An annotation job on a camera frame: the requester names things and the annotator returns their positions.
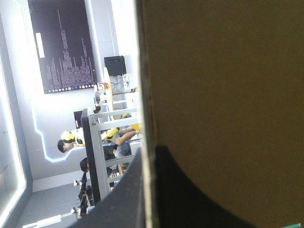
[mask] yellow machine part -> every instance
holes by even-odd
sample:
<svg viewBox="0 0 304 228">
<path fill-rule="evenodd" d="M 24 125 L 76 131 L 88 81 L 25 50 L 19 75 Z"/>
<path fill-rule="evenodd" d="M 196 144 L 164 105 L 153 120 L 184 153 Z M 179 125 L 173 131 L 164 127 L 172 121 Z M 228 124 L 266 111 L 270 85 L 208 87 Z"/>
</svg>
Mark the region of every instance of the yellow machine part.
<svg viewBox="0 0 304 228">
<path fill-rule="evenodd" d="M 130 125 L 132 128 L 134 128 L 135 130 L 139 131 L 142 127 L 141 123 L 137 123 L 137 124 L 131 124 Z"/>
<path fill-rule="evenodd" d="M 69 141 L 71 139 L 75 139 L 75 136 L 71 133 L 71 132 L 63 132 L 62 135 L 61 135 L 61 139 L 62 140 L 66 140 L 66 141 Z"/>
<path fill-rule="evenodd" d="M 110 130 L 108 130 L 107 132 L 104 132 L 101 134 L 101 139 L 104 140 L 108 137 L 112 137 L 113 135 L 115 135 L 118 132 L 117 128 L 112 128 Z"/>
</svg>

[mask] large monitor screen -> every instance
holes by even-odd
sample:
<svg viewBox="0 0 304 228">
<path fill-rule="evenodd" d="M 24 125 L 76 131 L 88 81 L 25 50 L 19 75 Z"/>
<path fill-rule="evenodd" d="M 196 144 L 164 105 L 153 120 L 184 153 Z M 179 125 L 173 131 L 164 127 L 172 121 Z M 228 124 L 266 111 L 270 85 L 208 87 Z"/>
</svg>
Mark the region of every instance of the large monitor screen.
<svg viewBox="0 0 304 228">
<path fill-rule="evenodd" d="M 45 94 L 96 84 L 84 0 L 28 0 Z"/>
</svg>

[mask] led light strip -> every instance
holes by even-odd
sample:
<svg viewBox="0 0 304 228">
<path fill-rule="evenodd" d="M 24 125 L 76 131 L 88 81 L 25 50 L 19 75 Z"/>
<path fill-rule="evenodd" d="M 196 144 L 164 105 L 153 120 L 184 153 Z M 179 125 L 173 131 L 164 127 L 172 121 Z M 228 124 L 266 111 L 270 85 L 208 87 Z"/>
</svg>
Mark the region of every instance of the led light strip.
<svg viewBox="0 0 304 228">
<path fill-rule="evenodd" d="M 15 134 L 15 128 L 14 123 L 11 115 L 10 110 L 10 104 L 9 104 L 9 97 L 6 90 L 6 83 L 4 78 L 4 71 L 2 68 L 2 61 L 0 57 L 0 99 L 3 105 L 3 111 L 4 111 L 4 118 L 5 122 L 7 124 L 7 130 L 9 134 L 10 144 L 11 144 L 11 151 L 13 154 L 13 159 L 15 162 L 15 168 L 18 178 L 18 187 L 14 195 L 9 199 L 9 202 L 7 203 L 3 213 L 0 216 L 0 228 L 3 226 L 4 222 L 8 218 L 10 212 L 14 208 L 14 206 L 17 204 L 18 200 L 20 199 L 22 193 L 24 192 L 26 188 L 26 179 L 24 176 L 20 155 L 19 155 L 19 148 L 17 144 L 16 134 Z"/>
<path fill-rule="evenodd" d="M 42 148 L 43 148 L 43 153 L 44 153 L 44 158 L 48 161 L 50 161 L 51 163 L 58 163 L 58 162 L 63 162 L 65 161 L 68 156 L 70 155 L 70 153 L 72 151 L 76 151 L 76 150 L 80 150 L 83 149 L 83 147 L 74 147 L 73 149 L 69 150 L 68 152 L 65 152 L 65 156 L 60 157 L 60 158 L 51 158 L 48 154 L 47 154 L 47 150 L 46 150 L 46 143 L 44 140 L 44 135 L 43 133 L 38 129 L 37 127 L 37 121 L 36 121 L 36 116 L 34 114 L 33 111 L 33 107 L 32 107 L 32 103 L 30 103 L 30 108 L 31 108 L 31 112 L 32 112 L 32 117 L 33 117 L 33 123 L 34 123 L 34 128 L 35 128 L 35 132 L 37 134 L 39 134 L 40 138 L 41 138 L 41 143 L 42 143 Z"/>
</svg>

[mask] camera on tripod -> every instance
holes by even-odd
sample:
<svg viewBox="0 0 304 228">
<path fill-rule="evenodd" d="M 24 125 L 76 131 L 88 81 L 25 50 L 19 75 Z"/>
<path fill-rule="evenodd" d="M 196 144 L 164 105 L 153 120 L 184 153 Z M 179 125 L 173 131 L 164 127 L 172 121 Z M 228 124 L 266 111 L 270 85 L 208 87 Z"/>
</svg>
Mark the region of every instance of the camera on tripod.
<svg viewBox="0 0 304 228">
<path fill-rule="evenodd" d="M 71 209 L 72 214 L 76 214 L 77 220 L 81 219 L 83 216 L 87 214 L 87 203 L 90 203 L 90 207 L 94 206 L 94 198 L 92 193 L 92 188 L 90 185 L 86 185 L 87 178 L 86 178 L 86 172 L 84 172 L 82 178 L 80 181 L 74 181 L 74 186 L 80 187 L 80 192 L 78 194 L 78 198 L 80 200 L 80 205 L 75 208 L 73 207 Z"/>
</svg>

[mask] cardboard surface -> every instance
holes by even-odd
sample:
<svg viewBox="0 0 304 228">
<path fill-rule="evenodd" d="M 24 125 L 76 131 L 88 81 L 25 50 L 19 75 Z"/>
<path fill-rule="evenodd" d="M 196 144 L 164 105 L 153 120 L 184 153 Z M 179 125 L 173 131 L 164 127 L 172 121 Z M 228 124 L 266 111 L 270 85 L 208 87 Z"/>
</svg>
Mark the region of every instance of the cardboard surface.
<svg viewBox="0 0 304 228">
<path fill-rule="evenodd" d="M 303 2 L 142 3 L 156 144 L 237 216 L 303 223 Z"/>
</svg>

